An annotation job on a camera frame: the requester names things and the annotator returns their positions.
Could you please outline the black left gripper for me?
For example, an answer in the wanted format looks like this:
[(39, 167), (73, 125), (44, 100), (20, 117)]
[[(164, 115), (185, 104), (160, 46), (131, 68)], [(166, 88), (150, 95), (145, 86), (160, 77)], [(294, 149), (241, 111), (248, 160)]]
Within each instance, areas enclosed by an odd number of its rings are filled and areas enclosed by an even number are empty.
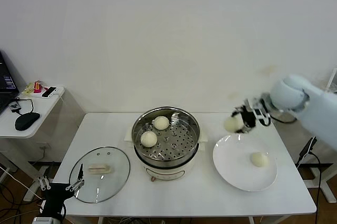
[(83, 179), (83, 164), (81, 164), (77, 180), (73, 184), (63, 184), (63, 183), (52, 183), (52, 170), (54, 162), (48, 165), (42, 165), (39, 169), (41, 176), (38, 177), (37, 181), (39, 183), (41, 190), (46, 190), (45, 192), (45, 205), (41, 213), (42, 217), (62, 217), (62, 209), (64, 201), (70, 199), (74, 196), (73, 191), (80, 190), (84, 185)]

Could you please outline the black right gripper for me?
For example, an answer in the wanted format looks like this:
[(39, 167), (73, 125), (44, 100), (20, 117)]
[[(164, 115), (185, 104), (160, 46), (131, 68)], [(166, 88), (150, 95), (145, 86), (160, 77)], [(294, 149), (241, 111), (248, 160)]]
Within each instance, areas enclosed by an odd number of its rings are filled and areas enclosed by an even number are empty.
[(243, 104), (234, 108), (231, 117), (238, 114), (242, 115), (244, 125), (236, 131), (236, 133), (249, 133), (256, 126), (256, 118), (251, 107), (251, 102), (248, 99), (243, 101)]

